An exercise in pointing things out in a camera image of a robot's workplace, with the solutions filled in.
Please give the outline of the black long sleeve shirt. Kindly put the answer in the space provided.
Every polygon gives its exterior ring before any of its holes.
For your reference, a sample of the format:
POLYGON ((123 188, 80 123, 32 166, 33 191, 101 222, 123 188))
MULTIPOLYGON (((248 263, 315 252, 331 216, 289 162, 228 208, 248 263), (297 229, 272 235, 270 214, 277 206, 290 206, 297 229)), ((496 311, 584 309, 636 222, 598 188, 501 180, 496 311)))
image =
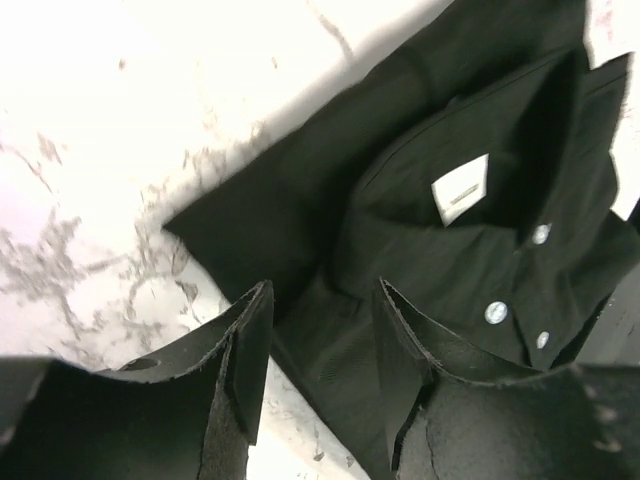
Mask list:
POLYGON ((276 362, 387 479, 374 282, 546 370, 638 264, 612 209, 627 58, 589 65, 583 1, 456 1, 165 228, 229 300, 276 299, 276 362))

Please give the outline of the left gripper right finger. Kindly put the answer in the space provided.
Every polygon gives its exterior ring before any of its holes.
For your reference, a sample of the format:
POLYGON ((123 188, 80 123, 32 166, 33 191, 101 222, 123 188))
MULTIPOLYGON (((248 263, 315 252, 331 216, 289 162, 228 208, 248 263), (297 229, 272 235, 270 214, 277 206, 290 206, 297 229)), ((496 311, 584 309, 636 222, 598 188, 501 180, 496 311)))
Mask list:
POLYGON ((374 334, 390 466, 402 479, 616 479, 620 445, 573 366, 537 372, 469 343, 389 282, 374 334))

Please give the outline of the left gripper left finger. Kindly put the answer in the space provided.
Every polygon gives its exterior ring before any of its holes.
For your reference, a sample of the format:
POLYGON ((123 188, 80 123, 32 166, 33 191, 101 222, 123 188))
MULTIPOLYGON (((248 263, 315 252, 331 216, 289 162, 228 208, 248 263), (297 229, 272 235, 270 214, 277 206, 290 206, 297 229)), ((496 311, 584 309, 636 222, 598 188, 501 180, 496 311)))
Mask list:
POLYGON ((95 479, 243 479, 257 441, 273 328, 262 281, 223 314, 102 376, 126 426, 98 449, 95 479))

